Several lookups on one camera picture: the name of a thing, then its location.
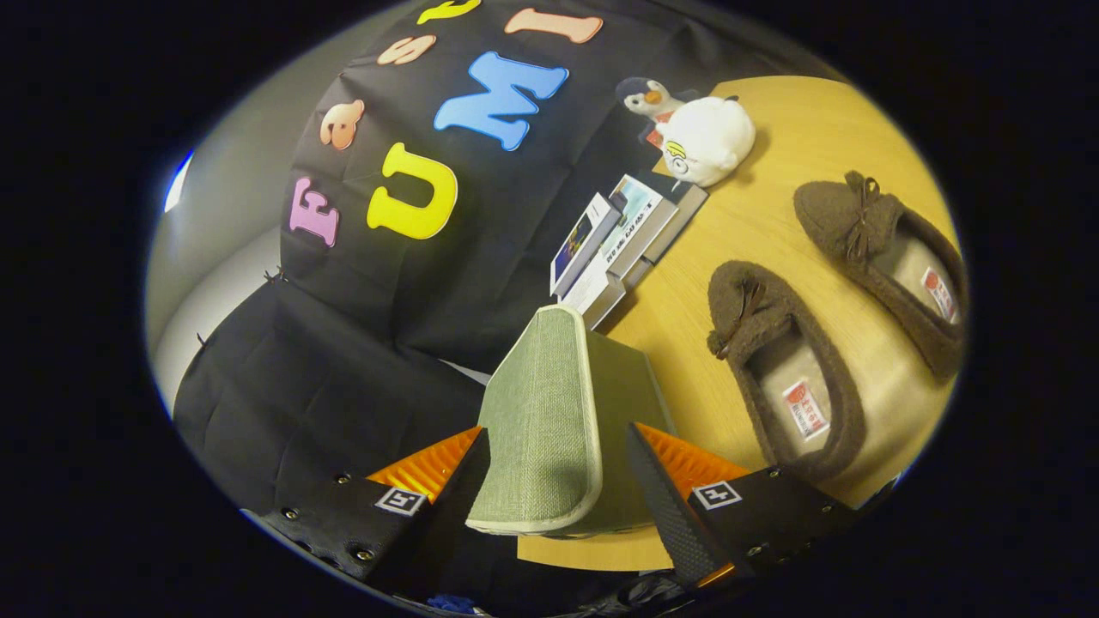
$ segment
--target book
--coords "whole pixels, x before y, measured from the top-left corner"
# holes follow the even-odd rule
[[[620,279],[648,249],[678,207],[629,174],[622,176],[608,201],[623,203],[622,218],[599,246],[607,269]]]
[[[588,330],[599,325],[625,296],[622,279],[610,272],[608,266],[602,255],[593,255],[568,294],[560,298],[562,305],[567,305],[584,316],[584,325]]]
[[[634,262],[630,272],[622,277],[622,285],[625,286],[625,289],[633,289],[637,287],[637,284],[641,283],[641,279],[645,277],[645,274],[648,273],[652,267],[653,263],[642,255],[636,262]]]
[[[668,247],[671,246],[671,243],[676,242],[680,232],[682,232],[684,228],[695,217],[699,208],[702,207],[707,198],[710,197],[710,194],[698,185],[676,180],[655,172],[642,172],[637,175],[637,178],[648,187],[659,191],[668,200],[675,202],[679,209],[642,254],[645,260],[655,264],[664,256]]]
[[[550,294],[564,296],[599,249],[621,213],[596,194],[550,263]]]

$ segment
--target blue object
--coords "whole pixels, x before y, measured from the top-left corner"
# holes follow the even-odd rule
[[[485,52],[469,65],[469,76],[488,88],[488,92],[444,101],[435,112],[435,130],[465,126],[496,137],[503,150],[513,151],[523,142],[530,123],[525,120],[506,122],[493,117],[539,113],[539,107],[515,87],[531,91],[539,99],[548,99],[568,78],[568,69],[517,63],[501,58],[496,52]]]
[[[471,616],[477,614],[474,611],[474,602],[460,596],[435,595],[428,599],[428,605],[435,609],[446,609],[447,611],[457,611],[458,614],[469,614]]]

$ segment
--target stuffed toy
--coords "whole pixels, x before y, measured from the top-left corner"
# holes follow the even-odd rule
[[[667,122],[671,113],[687,101],[698,98],[698,92],[687,90],[671,96],[659,81],[644,77],[629,77],[614,87],[614,95],[623,106],[637,115],[648,119],[645,129],[637,135],[641,143],[650,142],[660,147],[660,134],[655,131],[658,122]]]
[[[709,187],[728,176],[752,151],[755,125],[735,97],[704,97],[684,103],[657,122],[664,162],[677,180]]]

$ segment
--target black fabric backdrop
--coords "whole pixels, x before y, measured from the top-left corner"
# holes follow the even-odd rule
[[[547,265],[591,195],[659,156],[636,141],[644,120],[615,100],[621,79],[645,76],[671,91],[707,93],[743,77],[836,77],[753,24],[726,20],[719,34],[655,2],[501,0],[417,25],[431,5],[364,42],[307,119],[285,196],[286,277],[219,325],[180,385],[174,422],[241,508],[279,508],[335,474],[369,474],[476,423],[482,387],[439,358],[492,372],[533,312],[552,301]],[[598,15],[604,24],[581,45],[539,32],[503,34],[528,7]],[[393,42],[422,34],[439,37],[422,57],[377,64]],[[484,90],[467,70],[486,51],[569,69],[558,91],[537,101],[541,111],[522,117],[531,129],[514,152],[463,128],[433,129],[443,101]],[[366,113],[351,147],[322,144],[325,112],[354,99]],[[431,198],[422,180],[381,176],[396,142],[457,177],[454,212],[429,240],[366,225],[378,186],[413,205]],[[340,211],[332,247],[287,225],[302,176]],[[448,566],[433,584],[504,615],[570,611],[634,575],[525,563],[512,538],[465,528],[456,534],[455,553],[435,556]]]

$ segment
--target brown slipper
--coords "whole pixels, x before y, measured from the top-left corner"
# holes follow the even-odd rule
[[[962,256],[924,218],[874,178],[848,172],[847,183],[808,183],[793,210],[810,239],[897,317],[932,374],[948,378],[962,364],[969,296]]]
[[[710,278],[707,345],[741,387],[764,457],[809,482],[842,472],[866,435],[855,380],[778,275],[728,262]]]

